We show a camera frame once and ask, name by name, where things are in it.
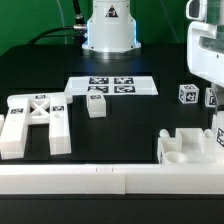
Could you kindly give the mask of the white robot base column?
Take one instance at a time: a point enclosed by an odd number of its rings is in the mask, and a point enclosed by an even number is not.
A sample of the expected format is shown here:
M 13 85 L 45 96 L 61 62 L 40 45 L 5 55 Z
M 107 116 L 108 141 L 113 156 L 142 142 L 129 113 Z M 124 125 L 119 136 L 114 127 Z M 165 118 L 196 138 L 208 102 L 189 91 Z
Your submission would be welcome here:
M 82 50 L 84 55 L 100 59 L 121 59 L 140 53 L 130 0 L 93 0 Z

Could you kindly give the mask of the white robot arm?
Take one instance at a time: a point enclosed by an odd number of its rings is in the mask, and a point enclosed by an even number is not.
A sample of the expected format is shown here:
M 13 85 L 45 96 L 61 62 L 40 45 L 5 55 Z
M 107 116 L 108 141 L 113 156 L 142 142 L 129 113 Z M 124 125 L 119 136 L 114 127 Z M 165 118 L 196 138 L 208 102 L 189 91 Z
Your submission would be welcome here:
M 190 72 L 224 87 L 224 0 L 189 0 L 186 17 Z

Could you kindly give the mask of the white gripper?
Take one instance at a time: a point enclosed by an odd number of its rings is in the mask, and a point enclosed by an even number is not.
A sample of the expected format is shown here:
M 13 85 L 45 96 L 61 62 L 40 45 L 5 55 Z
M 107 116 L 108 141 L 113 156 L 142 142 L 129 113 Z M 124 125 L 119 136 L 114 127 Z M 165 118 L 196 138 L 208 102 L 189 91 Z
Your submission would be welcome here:
M 187 34 L 187 64 L 192 74 L 215 84 L 224 84 L 224 51 L 215 44 L 217 26 L 190 23 Z

